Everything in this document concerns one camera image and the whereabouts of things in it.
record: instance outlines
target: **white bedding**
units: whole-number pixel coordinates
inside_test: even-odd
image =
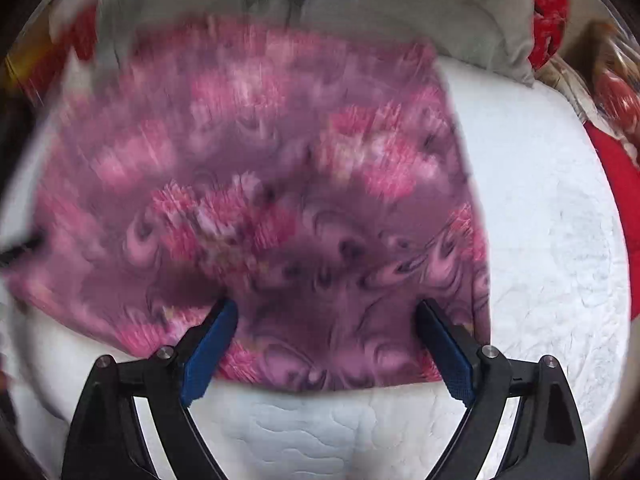
[[[629,324],[626,249],[606,177],[560,94],[450,59],[440,66],[485,214],[492,342],[510,358],[559,358],[593,452],[617,393]],[[5,238],[24,224],[30,180],[23,175],[16,188],[2,223]],[[10,332],[6,322],[1,327]],[[126,358],[43,314],[28,330],[31,381],[66,420],[94,359],[105,352]],[[12,390],[23,440],[59,471],[66,424],[39,406],[15,348],[3,351],[17,377]],[[514,408],[510,402],[481,479],[495,473]],[[192,413],[232,480],[418,480],[444,450],[463,406],[443,384],[293,396],[219,381]],[[141,419],[159,477],[172,478],[148,409]]]

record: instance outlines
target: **black object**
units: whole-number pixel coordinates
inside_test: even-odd
[[[148,360],[95,362],[66,443],[62,480],[155,479],[133,397],[146,397],[178,480],[225,480],[186,407],[206,383],[236,328],[231,301],[202,325]],[[432,352],[450,393],[468,408],[427,480],[474,480],[494,440],[508,397],[521,397],[496,479],[587,480],[589,463],[574,398],[558,361],[509,360],[453,326],[434,301],[415,314],[417,334]]]

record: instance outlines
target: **silver screw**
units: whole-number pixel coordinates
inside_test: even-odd
[[[552,355],[545,355],[542,358],[542,362],[547,365],[549,368],[555,368],[558,366],[558,359],[553,357]]]
[[[174,348],[172,346],[161,346],[156,352],[156,357],[160,359],[170,359],[174,354]]]
[[[484,345],[482,347],[482,353],[489,359],[495,359],[500,355],[500,351],[493,345]]]
[[[98,368],[106,368],[111,364],[112,357],[110,355],[101,355],[95,362]]]

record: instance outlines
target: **paisley pattern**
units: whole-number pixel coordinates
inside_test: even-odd
[[[135,356],[226,293],[229,380],[438,380],[418,299],[485,342],[489,288],[433,59],[214,17],[149,36],[61,107],[35,215],[46,244],[6,273],[11,291]]]

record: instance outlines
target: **white mattress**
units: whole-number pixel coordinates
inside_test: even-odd
[[[440,65],[486,218],[493,343],[510,358],[559,358],[593,452],[616,395],[629,329],[626,250],[606,177],[560,94],[449,59]],[[24,224],[30,180],[23,175],[16,188],[5,237]],[[11,332],[6,322],[2,328]],[[105,352],[126,358],[43,314],[30,319],[28,330],[30,380],[66,420],[94,359]],[[13,334],[19,344],[22,336]],[[17,377],[12,389],[23,440],[59,471],[66,424],[37,403],[15,348],[4,351]],[[496,471],[514,408],[510,402],[481,479]],[[463,406],[442,384],[294,396],[219,381],[192,413],[231,479],[417,480],[443,451]],[[172,478],[148,408],[141,418],[160,478]]]

